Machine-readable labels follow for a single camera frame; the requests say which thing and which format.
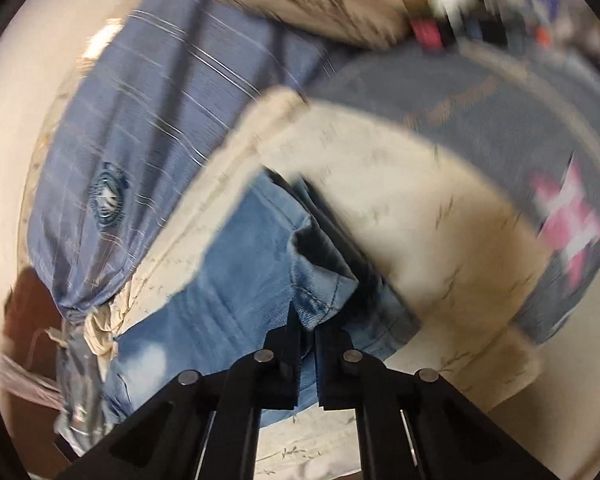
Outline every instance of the pink and white star pattern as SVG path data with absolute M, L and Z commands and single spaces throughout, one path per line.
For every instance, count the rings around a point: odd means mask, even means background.
M 546 218 L 538 237 L 560 252 L 573 292 L 582 281 L 587 248 L 600 240 L 600 216 L 586 202 L 575 156 L 571 157 L 562 187 L 542 174 L 533 177 L 532 185 L 536 207 Z

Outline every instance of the denim pants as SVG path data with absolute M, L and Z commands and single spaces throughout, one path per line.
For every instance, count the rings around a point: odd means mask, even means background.
M 356 348 L 385 359 L 420 321 L 337 224 L 310 184 L 289 186 L 263 170 L 206 252 L 199 272 L 160 310 L 117 338 L 104 385 L 111 422 L 121 422 L 179 372 L 211 374 L 262 347 L 290 305 L 307 331 L 339 313 Z M 264 411 L 266 426 L 317 402 L 313 353 L 301 364 L 293 412 Z

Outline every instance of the gray cloth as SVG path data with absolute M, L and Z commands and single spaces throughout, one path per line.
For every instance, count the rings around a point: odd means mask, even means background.
M 120 289 L 247 104 L 353 53 L 211 0 L 133 10 L 68 105 L 30 216 L 30 258 L 62 315 Z
M 407 44 L 368 54 L 309 96 L 406 124 L 505 190 L 555 249 L 515 320 L 540 344 L 600 268 L 600 77 L 574 57 L 529 50 L 516 60 L 475 44 L 462 50 L 429 56 Z M 584 200 L 568 197 L 568 172 Z M 543 190 L 560 191 L 562 206 L 543 200 Z
M 102 410 L 102 380 L 97 357 L 84 340 L 81 324 L 65 322 L 65 346 L 58 349 L 58 383 L 64 399 L 54 430 L 78 456 L 108 432 Z

